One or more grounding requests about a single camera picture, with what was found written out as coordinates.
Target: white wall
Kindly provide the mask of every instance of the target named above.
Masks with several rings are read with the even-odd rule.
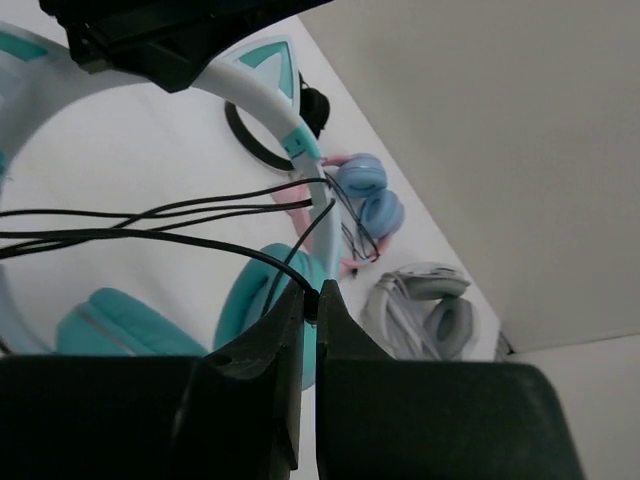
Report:
[[[509,358],[556,387],[588,478],[640,478],[640,336]]]
[[[520,350],[640,332],[639,18],[637,0],[304,17]]]

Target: teal ear cushion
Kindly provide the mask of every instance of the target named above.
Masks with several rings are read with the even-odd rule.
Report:
[[[291,247],[275,243],[266,246],[261,251],[284,261],[289,255]],[[327,276],[322,264],[315,257],[304,252],[297,252],[289,265],[304,276],[313,288],[318,291],[322,288]],[[231,287],[222,309],[214,337],[214,350],[231,342],[258,321],[269,289],[277,274],[276,268],[259,260],[250,260],[247,263]],[[275,290],[274,301],[282,294],[289,280],[288,276],[282,276],[282,280]],[[309,388],[315,382],[316,330],[308,324],[305,324],[304,328],[302,386]]]
[[[60,322],[56,351],[66,355],[208,353],[158,312],[113,288],[98,290]]]

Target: teal cat ear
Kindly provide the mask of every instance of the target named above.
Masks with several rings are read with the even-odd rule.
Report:
[[[264,85],[282,94],[296,112],[300,111],[300,76],[289,37],[264,38],[238,47],[224,58],[250,71]]]

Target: black ear cushion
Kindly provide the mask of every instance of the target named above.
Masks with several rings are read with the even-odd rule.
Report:
[[[331,115],[329,99],[315,88],[302,89],[300,91],[300,115],[316,138],[319,138]]]

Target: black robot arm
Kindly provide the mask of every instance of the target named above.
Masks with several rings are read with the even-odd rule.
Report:
[[[0,465],[11,478],[289,478],[298,466],[303,293],[192,357],[0,361]],[[318,311],[323,480],[582,479],[558,399],[524,365],[400,362]]]
[[[188,88],[242,38],[331,0],[40,0],[83,69],[122,70],[168,92]]]

